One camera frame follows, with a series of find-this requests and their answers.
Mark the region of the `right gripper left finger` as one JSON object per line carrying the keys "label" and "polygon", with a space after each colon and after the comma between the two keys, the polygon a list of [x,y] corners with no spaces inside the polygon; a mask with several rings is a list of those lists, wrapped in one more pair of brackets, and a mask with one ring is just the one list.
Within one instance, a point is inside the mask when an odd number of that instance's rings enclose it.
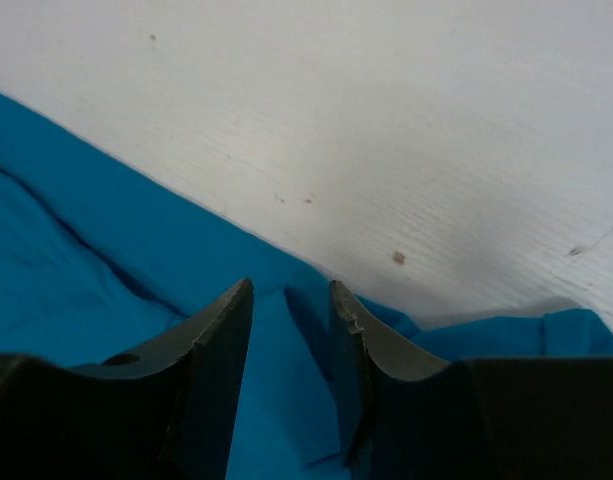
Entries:
{"label": "right gripper left finger", "polygon": [[252,326],[241,280],[100,364],[0,354],[0,479],[222,479]]}

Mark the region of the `blue t shirt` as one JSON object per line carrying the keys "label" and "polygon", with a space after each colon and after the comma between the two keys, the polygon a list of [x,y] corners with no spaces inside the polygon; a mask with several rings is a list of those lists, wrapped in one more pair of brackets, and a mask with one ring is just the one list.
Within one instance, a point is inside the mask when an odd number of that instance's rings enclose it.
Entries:
{"label": "blue t shirt", "polygon": [[[0,354],[62,368],[100,364],[245,279],[252,326],[222,479],[355,479],[341,456],[332,392],[330,285],[339,280],[0,94]],[[424,330],[354,295],[451,363],[613,358],[613,334],[587,309]]]}

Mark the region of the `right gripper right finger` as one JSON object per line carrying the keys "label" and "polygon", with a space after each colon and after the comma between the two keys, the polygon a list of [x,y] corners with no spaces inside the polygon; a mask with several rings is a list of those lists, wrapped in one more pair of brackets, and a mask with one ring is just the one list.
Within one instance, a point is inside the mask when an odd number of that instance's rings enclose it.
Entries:
{"label": "right gripper right finger", "polygon": [[330,285],[332,392],[355,479],[613,479],[613,358],[447,362]]}

